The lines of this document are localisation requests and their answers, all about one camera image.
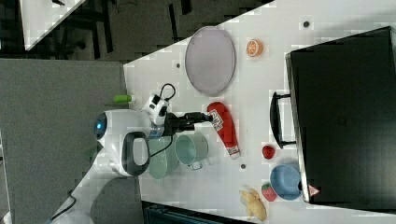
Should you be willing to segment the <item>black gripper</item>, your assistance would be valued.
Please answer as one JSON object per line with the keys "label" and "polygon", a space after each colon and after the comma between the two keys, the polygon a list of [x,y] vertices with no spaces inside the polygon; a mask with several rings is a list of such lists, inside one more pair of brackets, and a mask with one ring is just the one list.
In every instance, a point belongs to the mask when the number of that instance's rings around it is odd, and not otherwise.
{"label": "black gripper", "polygon": [[[211,122],[213,117],[202,112],[186,113],[185,117],[191,122]],[[194,131],[194,124],[187,124],[184,117],[177,117],[173,113],[167,113],[163,124],[163,136],[172,136],[184,131]]]}

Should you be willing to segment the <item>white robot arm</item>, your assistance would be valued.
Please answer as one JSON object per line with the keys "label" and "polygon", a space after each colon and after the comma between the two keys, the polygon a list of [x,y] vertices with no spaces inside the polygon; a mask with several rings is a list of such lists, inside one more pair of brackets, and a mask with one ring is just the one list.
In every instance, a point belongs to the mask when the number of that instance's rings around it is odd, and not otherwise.
{"label": "white robot arm", "polygon": [[93,224],[92,205],[106,184],[115,178],[139,176],[149,168],[149,140],[192,131],[212,116],[190,112],[180,117],[161,109],[113,109],[100,114],[94,135],[101,149],[89,171],[46,224]]}

